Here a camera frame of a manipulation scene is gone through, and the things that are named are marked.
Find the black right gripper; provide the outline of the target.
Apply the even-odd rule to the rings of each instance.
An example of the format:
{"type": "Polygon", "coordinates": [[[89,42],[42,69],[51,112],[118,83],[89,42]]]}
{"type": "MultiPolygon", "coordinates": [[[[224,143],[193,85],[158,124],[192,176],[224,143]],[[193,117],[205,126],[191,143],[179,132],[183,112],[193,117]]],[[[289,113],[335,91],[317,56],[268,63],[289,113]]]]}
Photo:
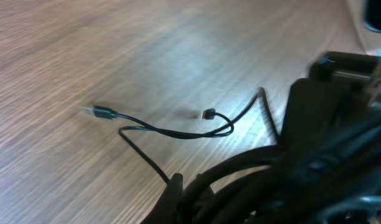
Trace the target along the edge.
{"type": "Polygon", "coordinates": [[[325,52],[289,89],[278,142],[292,146],[381,100],[381,57],[325,52]]]}

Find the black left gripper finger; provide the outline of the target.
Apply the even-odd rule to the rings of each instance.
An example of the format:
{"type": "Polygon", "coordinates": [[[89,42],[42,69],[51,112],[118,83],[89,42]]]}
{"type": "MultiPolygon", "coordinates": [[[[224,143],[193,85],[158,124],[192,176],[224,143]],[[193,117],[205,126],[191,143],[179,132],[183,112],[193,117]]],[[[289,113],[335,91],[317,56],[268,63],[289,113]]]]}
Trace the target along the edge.
{"type": "Polygon", "coordinates": [[[178,205],[183,193],[183,176],[175,173],[141,224],[177,224],[178,205]]]}

